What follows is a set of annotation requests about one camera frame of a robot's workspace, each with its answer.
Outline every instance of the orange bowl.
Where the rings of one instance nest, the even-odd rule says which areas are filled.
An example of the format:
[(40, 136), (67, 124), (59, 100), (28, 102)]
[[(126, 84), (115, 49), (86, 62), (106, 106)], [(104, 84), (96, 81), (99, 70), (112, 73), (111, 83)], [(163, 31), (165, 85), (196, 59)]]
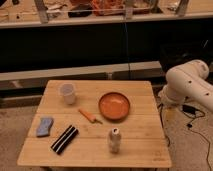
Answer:
[(123, 94), (110, 92), (99, 100), (99, 109), (105, 118), (121, 120), (129, 114), (130, 102)]

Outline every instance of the black cable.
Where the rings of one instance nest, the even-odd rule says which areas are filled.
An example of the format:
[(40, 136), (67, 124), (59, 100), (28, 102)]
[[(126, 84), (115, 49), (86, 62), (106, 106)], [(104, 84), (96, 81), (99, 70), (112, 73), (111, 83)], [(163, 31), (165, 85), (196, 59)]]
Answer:
[(210, 154), (211, 142), (203, 134), (201, 134), (200, 132), (193, 131), (193, 130), (191, 130), (190, 127), (188, 127), (188, 130), (191, 131), (191, 132), (193, 132), (193, 133), (195, 133), (195, 134), (200, 135), (207, 142), (207, 144), (208, 144), (208, 151), (207, 151), (207, 155), (206, 155), (206, 162), (207, 162), (207, 164), (209, 166), (209, 170), (212, 171), (211, 165), (209, 163), (209, 154)]
[(126, 22), (124, 22), (124, 30), (125, 30), (125, 37), (126, 37), (126, 57), (128, 62), (128, 78), (129, 80), (131, 80), (131, 67), (130, 67), (130, 57), (129, 57), (129, 35), (128, 35), (128, 27)]
[[(161, 125), (162, 125), (162, 127), (164, 128), (163, 116), (162, 116), (162, 115), (163, 115), (163, 107), (164, 107), (164, 106), (163, 106), (162, 103), (158, 105), (158, 109), (160, 108), (159, 115), (160, 115)], [(170, 138), (169, 138), (169, 136), (166, 135), (166, 134), (165, 134), (165, 138), (167, 139), (167, 146), (169, 147), (170, 144), (171, 144)]]
[(206, 155), (206, 162), (207, 162), (207, 164), (208, 164), (209, 170), (212, 171), (211, 165), (210, 165), (210, 163), (209, 163), (209, 153), (210, 153), (210, 148), (211, 148), (211, 142), (210, 142), (203, 134), (201, 134), (200, 132), (191, 130), (191, 128), (192, 128), (192, 122), (194, 122), (194, 121), (195, 121), (196, 119), (198, 119), (198, 118), (205, 117), (206, 114), (205, 114), (205, 112), (203, 112), (203, 111), (200, 110), (200, 109), (194, 108), (194, 110), (195, 110), (195, 112), (196, 112), (196, 111), (201, 112), (202, 115), (196, 116), (196, 113), (192, 113), (192, 114), (194, 115), (194, 117), (191, 117), (191, 116), (189, 116), (187, 113), (185, 113), (184, 111), (181, 110), (181, 112), (182, 112), (185, 116), (187, 116), (188, 118), (191, 119), (191, 121), (189, 121), (189, 122), (187, 123), (188, 130), (191, 131), (191, 132), (193, 132), (193, 133), (195, 133), (195, 134), (200, 135), (200, 136), (207, 142), (207, 144), (208, 144), (208, 151), (207, 151), (207, 155)]

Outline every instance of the black wall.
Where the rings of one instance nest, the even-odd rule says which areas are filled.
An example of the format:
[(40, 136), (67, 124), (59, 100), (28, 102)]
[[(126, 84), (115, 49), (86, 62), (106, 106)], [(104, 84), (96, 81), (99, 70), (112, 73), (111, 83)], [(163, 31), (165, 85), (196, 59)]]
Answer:
[(0, 38), (0, 72), (163, 61), (178, 47), (197, 54), (213, 38), (213, 19), (1, 29)]

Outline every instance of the floor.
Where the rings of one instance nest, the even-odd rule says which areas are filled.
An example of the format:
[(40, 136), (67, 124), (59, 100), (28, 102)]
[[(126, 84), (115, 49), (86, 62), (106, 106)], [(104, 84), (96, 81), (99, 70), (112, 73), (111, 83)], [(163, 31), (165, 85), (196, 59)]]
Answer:
[[(0, 170), (1, 171), (40, 171), (39, 167), (19, 167), (17, 158), (24, 138), (32, 122), (33, 116), (38, 107), (40, 96), (27, 98), (6, 98), (1, 99), (0, 106)], [(196, 119), (191, 130), (203, 134), (213, 143), (213, 115), (195, 102), (189, 102), (206, 113), (205, 117)], [(164, 130), (169, 137), (169, 151), (173, 163), (170, 171), (211, 171), (207, 163), (208, 142), (201, 135), (190, 131), (187, 123), (191, 120), (178, 109), (163, 109), (162, 118)], [(210, 148), (209, 163), (213, 168), (213, 148)], [(56, 170), (88, 170), (94, 169), (70, 169), (53, 168)], [(96, 169), (96, 170), (118, 170), (127, 171), (130, 169)]]

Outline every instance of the spray can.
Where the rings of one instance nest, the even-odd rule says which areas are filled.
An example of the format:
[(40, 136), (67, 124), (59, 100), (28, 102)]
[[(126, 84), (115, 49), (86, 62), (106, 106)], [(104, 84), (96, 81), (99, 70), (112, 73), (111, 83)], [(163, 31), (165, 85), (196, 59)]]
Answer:
[(118, 153), (121, 144), (121, 133), (118, 128), (110, 130), (108, 135), (108, 145), (111, 153)]

